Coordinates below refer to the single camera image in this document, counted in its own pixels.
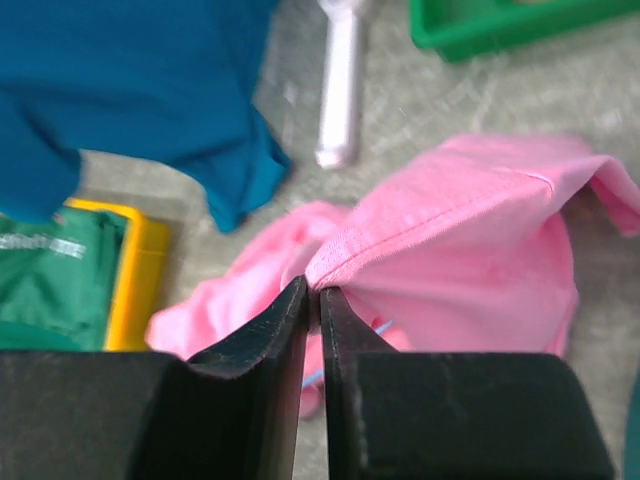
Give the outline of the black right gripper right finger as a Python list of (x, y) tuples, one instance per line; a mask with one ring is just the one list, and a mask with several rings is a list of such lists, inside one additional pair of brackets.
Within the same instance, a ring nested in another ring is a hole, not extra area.
[(612, 479), (574, 371), (529, 353), (402, 353), (319, 295), (333, 479)]

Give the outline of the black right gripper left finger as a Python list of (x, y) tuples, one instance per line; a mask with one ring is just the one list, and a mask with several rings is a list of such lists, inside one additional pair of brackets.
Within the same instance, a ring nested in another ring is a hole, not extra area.
[(159, 352), (5, 351), (5, 479), (288, 479), (308, 325), (294, 279), (188, 360)]

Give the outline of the blue wire hanger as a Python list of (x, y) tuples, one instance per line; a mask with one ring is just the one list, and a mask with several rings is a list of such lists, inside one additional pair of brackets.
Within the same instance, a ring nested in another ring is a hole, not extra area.
[[(378, 334), (378, 335), (382, 335), (385, 331), (387, 331), (391, 326), (393, 325), (392, 321), (387, 321), (384, 324), (380, 324), (378, 325), (374, 331)], [(303, 378), (303, 382), (302, 382), (302, 388), (307, 388), (310, 385), (315, 384), (316, 382), (319, 382), (320, 380), (322, 380), (324, 377), (324, 368), (320, 368), (317, 369), (315, 372), (313, 372), (312, 374), (309, 374), (307, 376), (305, 376)]]

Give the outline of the pink t shirt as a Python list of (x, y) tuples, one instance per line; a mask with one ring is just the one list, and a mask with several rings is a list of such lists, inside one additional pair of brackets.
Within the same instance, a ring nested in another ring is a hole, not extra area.
[(288, 283), (337, 287), (400, 350), (563, 356), (578, 304), (562, 207), (590, 187), (626, 235), (639, 188), (623, 164), (561, 136), (462, 135), (354, 207), (303, 205), (228, 272), (156, 313), (148, 345), (189, 358), (264, 311)]

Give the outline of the green printed t shirt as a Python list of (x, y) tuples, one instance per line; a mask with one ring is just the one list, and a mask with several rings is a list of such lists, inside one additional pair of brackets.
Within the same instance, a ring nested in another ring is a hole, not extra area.
[(66, 207), (43, 225), (1, 218), (1, 348), (101, 351), (127, 220)]

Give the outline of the blue t shirt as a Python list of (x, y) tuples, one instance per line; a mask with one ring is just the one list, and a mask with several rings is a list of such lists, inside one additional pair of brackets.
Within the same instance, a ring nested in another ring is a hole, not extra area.
[(85, 150), (196, 180), (220, 231), (269, 202), (291, 163), (252, 97), (273, 1), (5, 1), (1, 210), (47, 221)]

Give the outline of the yellow plastic tray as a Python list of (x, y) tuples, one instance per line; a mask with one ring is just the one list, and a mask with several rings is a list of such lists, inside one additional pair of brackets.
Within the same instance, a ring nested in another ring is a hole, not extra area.
[(104, 349), (147, 350), (146, 331), (155, 311), (169, 252), (169, 227), (130, 206), (79, 198), (69, 199), (66, 205), (111, 212), (127, 220)]

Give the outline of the dark green shorts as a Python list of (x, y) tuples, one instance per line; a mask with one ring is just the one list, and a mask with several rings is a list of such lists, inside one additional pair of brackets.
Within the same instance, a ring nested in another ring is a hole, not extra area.
[(640, 479), (640, 376), (636, 379), (631, 392), (627, 415), (626, 438), (623, 464), (624, 480)]

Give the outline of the silver clothes rack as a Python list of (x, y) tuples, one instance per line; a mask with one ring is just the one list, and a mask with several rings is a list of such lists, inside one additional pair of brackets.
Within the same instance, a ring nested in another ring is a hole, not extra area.
[(362, 54), (369, 1), (321, 1), (327, 17), (324, 77), (316, 162), (334, 170), (352, 162), (359, 148)]

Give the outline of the green plastic tray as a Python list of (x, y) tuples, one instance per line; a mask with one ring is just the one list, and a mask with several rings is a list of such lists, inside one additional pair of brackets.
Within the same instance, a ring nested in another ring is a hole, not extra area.
[(417, 48), (457, 63), (638, 11), (635, 0), (414, 0), (409, 3), (409, 33)]

